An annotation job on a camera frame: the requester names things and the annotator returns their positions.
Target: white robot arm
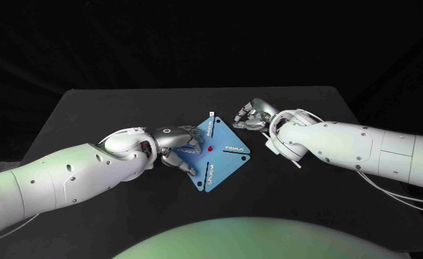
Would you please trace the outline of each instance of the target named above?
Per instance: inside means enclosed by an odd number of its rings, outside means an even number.
[[[39,213],[84,202],[121,181],[137,178],[162,162],[197,175],[171,151],[191,143],[201,154],[192,126],[160,128],[150,135],[145,128],[117,131],[100,144],[67,148],[28,165],[0,173],[0,230]]]
[[[241,117],[249,113],[246,122]],[[256,98],[236,128],[269,132],[266,146],[296,164],[311,151],[326,163],[423,187],[423,137],[368,126],[324,122],[302,109],[279,111]]]

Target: blue plastic piece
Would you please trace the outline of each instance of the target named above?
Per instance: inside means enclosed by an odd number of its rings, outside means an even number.
[[[220,117],[210,117],[198,128],[205,140],[201,155],[191,145],[172,150],[197,170],[197,176],[189,178],[198,190],[210,192],[250,160],[250,149]]]

